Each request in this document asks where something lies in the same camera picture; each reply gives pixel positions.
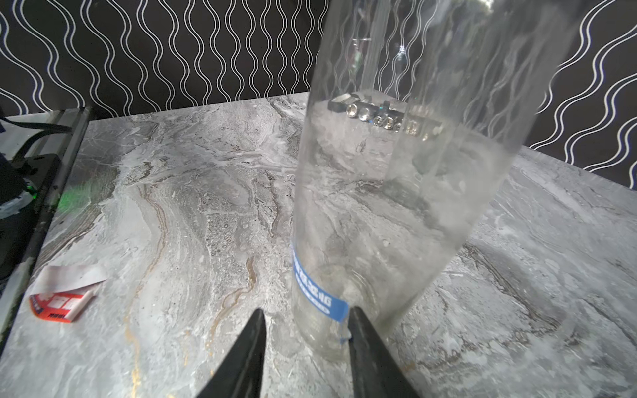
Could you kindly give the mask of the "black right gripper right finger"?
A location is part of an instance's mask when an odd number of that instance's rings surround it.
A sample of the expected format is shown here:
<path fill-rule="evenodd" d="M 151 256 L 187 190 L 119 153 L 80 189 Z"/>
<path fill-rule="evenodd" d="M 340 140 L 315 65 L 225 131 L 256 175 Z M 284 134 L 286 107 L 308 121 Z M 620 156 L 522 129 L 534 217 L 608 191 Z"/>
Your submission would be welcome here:
<path fill-rule="evenodd" d="M 418 397 L 371 321 L 359 307 L 349 311 L 349 357 L 353 394 L 360 397 Z"/>

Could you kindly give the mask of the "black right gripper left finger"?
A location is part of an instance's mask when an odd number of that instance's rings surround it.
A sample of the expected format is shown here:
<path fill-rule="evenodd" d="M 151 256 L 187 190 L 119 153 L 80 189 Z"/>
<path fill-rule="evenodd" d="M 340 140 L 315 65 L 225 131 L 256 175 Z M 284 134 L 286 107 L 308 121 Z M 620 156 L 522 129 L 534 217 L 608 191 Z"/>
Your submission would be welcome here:
<path fill-rule="evenodd" d="M 197 397 L 260 397 L 266 336 L 265 315 L 258 308 Z"/>

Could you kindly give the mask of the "red and white peeled label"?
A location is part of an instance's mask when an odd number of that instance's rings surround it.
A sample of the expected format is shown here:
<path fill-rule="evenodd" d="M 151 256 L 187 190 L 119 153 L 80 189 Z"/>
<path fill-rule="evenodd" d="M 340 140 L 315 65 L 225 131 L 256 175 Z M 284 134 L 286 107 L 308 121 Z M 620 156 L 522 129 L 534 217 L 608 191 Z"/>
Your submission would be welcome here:
<path fill-rule="evenodd" d="M 41 320 L 72 323 L 107 279 L 100 265 L 47 265 L 29 290 L 30 309 Z"/>

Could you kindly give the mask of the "tall clear corked bottle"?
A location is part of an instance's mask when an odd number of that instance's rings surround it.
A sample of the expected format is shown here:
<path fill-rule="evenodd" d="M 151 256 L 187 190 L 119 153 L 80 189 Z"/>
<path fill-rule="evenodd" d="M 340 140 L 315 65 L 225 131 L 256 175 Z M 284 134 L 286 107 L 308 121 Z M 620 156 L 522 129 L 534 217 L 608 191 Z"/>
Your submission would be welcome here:
<path fill-rule="evenodd" d="M 505 179 L 587 1 L 333 1 L 300 139 L 291 247 L 381 335 L 467 241 Z M 345 93 L 439 120 L 423 141 L 328 110 Z M 338 361 L 338 324 L 300 291 L 300 335 Z"/>

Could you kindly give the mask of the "blue peeled label strip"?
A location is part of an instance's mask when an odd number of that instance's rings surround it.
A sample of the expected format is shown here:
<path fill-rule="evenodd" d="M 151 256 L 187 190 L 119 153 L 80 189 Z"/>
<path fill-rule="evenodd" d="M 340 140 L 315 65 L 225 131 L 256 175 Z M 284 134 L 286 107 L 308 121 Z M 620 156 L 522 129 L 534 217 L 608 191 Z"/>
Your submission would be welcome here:
<path fill-rule="evenodd" d="M 331 295 L 311 279 L 301 265 L 295 248 L 292 248 L 292 258 L 295 279 L 301 293 L 322 315 L 338 324 L 338 343 L 344 344 L 350 338 L 349 332 L 345 332 L 343 329 L 350 310 L 349 304 L 341 298 Z"/>

